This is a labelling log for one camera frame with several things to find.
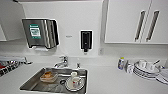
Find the soap dispenser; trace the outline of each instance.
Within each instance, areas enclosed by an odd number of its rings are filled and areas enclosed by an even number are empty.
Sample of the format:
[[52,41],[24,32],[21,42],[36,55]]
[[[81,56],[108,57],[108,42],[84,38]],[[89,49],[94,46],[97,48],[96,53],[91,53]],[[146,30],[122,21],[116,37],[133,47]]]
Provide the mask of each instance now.
[[92,48],[92,31],[81,31],[81,49],[84,53]]

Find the faucet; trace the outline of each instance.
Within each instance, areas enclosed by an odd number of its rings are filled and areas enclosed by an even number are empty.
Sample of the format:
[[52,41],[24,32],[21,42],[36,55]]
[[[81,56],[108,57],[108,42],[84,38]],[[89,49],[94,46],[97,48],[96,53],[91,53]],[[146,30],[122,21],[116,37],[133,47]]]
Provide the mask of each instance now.
[[68,57],[67,56],[61,56],[62,62],[55,64],[54,67],[59,68],[60,66],[64,65],[64,67],[68,67]]

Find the gray countertop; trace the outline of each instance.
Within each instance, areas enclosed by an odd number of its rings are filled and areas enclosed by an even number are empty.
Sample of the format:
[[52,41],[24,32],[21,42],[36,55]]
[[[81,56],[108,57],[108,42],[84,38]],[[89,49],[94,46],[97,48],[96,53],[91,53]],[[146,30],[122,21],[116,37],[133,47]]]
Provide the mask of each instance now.
[[[19,88],[41,68],[53,65],[52,63],[33,63],[20,66],[5,74],[0,77],[0,94],[48,94],[19,90]],[[143,79],[135,74],[127,74],[115,66],[81,67],[88,70],[87,94],[168,94],[168,85],[156,80]]]

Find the cabinet handle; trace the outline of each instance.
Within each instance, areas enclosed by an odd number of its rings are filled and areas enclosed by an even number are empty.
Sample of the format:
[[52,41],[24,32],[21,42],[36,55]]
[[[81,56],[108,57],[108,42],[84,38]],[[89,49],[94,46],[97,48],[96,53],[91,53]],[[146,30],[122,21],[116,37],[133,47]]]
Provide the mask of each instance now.
[[152,24],[151,24],[151,27],[149,29],[148,37],[146,38],[146,41],[150,40],[151,37],[152,37],[153,30],[154,30],[158,15],[159,15],[159,11],[155,11],[154,16],[153,16],[153,20],[152,20]]
[[144,16],[145,16],[145,11],[142,11],[141,12],[141,17],[140,17],[140,20],[139,20],[137,33],[136,33],[136,37],[135,37],[135,41],[139,39],[139,34],[140,34],[140,31],[141,31],[141,27],[142,27]]

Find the bottle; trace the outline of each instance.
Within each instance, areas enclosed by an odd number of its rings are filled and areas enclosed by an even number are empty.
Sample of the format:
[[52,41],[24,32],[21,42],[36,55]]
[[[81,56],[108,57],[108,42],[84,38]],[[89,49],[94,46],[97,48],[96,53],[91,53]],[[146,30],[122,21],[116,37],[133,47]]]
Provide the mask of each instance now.
[[123,68],[124,68],[124,57],[121,57],[121,58],[119,59],[119,61],[118,61],[118,68],[119,68],[120,70],[123,70]]

